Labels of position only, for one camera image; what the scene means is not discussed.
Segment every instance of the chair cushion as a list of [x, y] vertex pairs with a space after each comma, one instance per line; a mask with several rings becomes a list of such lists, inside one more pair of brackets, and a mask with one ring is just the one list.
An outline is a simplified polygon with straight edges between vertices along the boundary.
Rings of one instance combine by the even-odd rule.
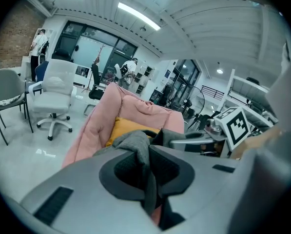
[[134, 130], [151, 130], [158, 134], [159, 129], [152, 128], [152, 127], [146, 127], [143, 125], [140, 125], [138, 123], [132, 122], [130, 120], [116, 117], [115, 119], [115, 125], [111, 133], [111, 137], [107, 141], [105, 146], [110, 146], [113, 144], [114, 140], [123, 134], [126, 134], [128, 132], [134, 131]]
[[68, 112], [71, 98], [54, 92], [44, 92], [35, 97], [34, 111], [64, 114]]
[[16, 99], [15, 101], [5, 105], [5, 106], [0, 106], [0, 110], [3, 110], [3, 109], [7, 109], [7, 108], [11, 108], [11, 107], [14, 107], [14, 106], [17, 106], [19, 105], [23, 100], [25, 99], [25, 94], [21, 94], [19, 96], [18, 99]]
[[169, 114], [170, 112], [163, 107], [156, 106], [150, 101], [142, 101], [126, 95], [122, 99], [119, 117], [147, 127], [161, 129]]

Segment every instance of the white ceiling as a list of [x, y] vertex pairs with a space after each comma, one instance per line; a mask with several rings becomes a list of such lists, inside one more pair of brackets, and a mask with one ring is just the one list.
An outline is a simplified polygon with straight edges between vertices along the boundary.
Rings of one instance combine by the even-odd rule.
[[[56, 14], [71, 15], [111, 26], [162, 59], [201, 59], [216, 76], [216, 65], [227, 63], [238, 72], [280, 74], [284, 20], [270, 7], [242, 0], [39, 0]], [[161, 29], [145, 26], [117, 8], [122, 2], [145, 14]]]

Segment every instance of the black chair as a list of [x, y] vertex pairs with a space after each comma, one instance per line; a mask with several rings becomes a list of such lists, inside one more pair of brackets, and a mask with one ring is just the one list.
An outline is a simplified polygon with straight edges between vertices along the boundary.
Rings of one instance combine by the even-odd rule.
[[65, 49], [57, 49], [51, 57], [52, 59], [71, 61], [71, 57]]
[[[104, 90], [106, 87], [100, 86], [100, 76], [98, 74], [98, 66], [96, 64], [92, 64], [91, 71], [93, 75], [94, 85], [89, 93], [89, 98], [100, 100], [104, 94]], [[88, 104], [87, 107], [85, 108], [85, 111], [83, 112], [84, 115], [88, 116], [86, 114], [86, 111], [90, 106], [95, 107], [95, 105]]]

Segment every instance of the black slot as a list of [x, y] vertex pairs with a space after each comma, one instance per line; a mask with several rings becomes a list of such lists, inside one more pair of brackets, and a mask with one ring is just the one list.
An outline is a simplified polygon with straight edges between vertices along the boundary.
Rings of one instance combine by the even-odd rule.
[[35, 212], [34, 217], [46, 225], [51, 225], [60, 210], [63, 208], [73, 190], [65, 187], [59, 187]]
[[213, 168], [226, 173], [233, 173], [235, 170], [233, 167], [223, 165], [214, 165]]

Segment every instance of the wall shelf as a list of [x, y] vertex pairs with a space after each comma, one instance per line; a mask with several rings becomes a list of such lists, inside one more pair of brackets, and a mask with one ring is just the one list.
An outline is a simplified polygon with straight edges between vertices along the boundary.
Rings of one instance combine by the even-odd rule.
[[246, 79], [237, 77], [234, 75], [234, 73], [235, 73], [235, 70], [233, 69], [230, 76], [227, 90], [222, 98], [220, 105], [217, 108], [217, 111], [221, 112], [223, 108], [241, 107], [245, 113], [245, 116], [248, 122], [252, 126], [258, 128], [262, 132], [268, 130], [270, 127], [273, 126], [272, 122], [268, 121], [262, 115], [255, 112], [253, 109], [249, 108], [247, 105], [244, 105], [233, 96], [230, 97], [231, 96], [230, 93], [233, 92], [243, 98], [250, 100], [253, 103], [258, 104], [265, 111], [270, 112], [271, 114], [274, 115], [274, 112], [270, 104], [265, 98], [265, 95], [268, 92], [268, 90]]

